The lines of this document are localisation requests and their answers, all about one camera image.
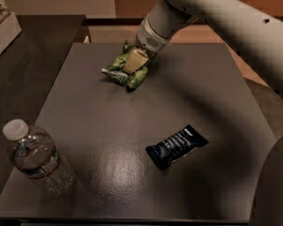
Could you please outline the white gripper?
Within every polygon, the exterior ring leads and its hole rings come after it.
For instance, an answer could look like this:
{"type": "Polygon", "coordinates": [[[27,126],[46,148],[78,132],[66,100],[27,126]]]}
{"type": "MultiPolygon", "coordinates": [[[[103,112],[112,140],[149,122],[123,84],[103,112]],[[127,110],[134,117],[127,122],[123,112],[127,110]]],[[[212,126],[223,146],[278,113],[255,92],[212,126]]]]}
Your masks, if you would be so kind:
{"type": "MultiPolygon", "coordinates": [[[[160,52],[169,43],[169,40],[164,39],[152,29],[147,18],[142,20],[138,28],[136,41],[140,47],[152,53],[160,52]]],[[[123,71],[132,74],[140,69],[148,59],[144,50],[134,47],[129,53],[123,71]]]]}

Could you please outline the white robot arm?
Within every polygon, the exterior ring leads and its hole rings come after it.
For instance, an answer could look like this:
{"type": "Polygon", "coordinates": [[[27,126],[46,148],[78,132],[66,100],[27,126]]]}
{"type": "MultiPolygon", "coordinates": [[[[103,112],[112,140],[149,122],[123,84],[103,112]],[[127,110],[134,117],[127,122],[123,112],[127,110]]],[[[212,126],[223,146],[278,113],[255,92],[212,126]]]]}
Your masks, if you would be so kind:
{"type": "MultiPolygon", "coordinates": [[[[197,19],[283,100],[283,22],[240,0],[159,0],[142,20],[135,43],[155,55],[197,19]]],[[[262,166],[249,226],[283,226],[283,137],[262,166]]]]}

